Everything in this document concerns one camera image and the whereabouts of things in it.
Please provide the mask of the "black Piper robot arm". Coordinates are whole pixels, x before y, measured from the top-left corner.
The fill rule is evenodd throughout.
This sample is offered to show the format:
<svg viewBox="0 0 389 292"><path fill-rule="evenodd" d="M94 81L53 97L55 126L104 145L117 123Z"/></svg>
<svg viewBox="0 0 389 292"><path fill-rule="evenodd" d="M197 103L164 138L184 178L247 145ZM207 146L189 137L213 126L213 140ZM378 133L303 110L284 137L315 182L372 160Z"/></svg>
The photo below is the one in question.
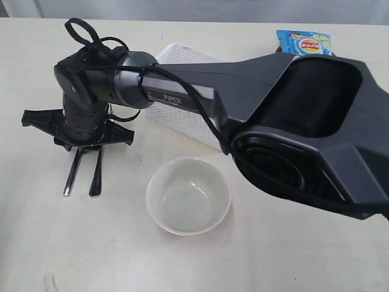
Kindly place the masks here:
<svg viewBox="0 0 389 292"><path fill-rule="evenodd" d="M358 219L388 215L388 92L361 61L276 52L232 63L160 64L146 52L84 49L54 67L62 109L21 123L67 150L126 143L110 104L200 115L260 190Z"/></svg>

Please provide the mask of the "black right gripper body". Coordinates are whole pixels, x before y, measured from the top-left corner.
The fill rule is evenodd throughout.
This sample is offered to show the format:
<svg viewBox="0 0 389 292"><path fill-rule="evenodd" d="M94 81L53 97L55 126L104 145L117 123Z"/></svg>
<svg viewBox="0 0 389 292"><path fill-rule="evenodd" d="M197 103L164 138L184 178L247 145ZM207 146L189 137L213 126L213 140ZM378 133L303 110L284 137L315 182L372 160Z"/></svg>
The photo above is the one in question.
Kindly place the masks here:
<svg viewBox="0 0 389 292"><path fill-rule="evenodd" d="M54 67L55 78L63 91L60 109L25 110L21 123L53 137L56 145L96 150L102 145L131 145L134 132L118 124L108 114L109 106L117 103L114 71L86 71L86 67L109 65L124 54L115 50L108 58L97 51L79 50L59 61Z"/></svg>

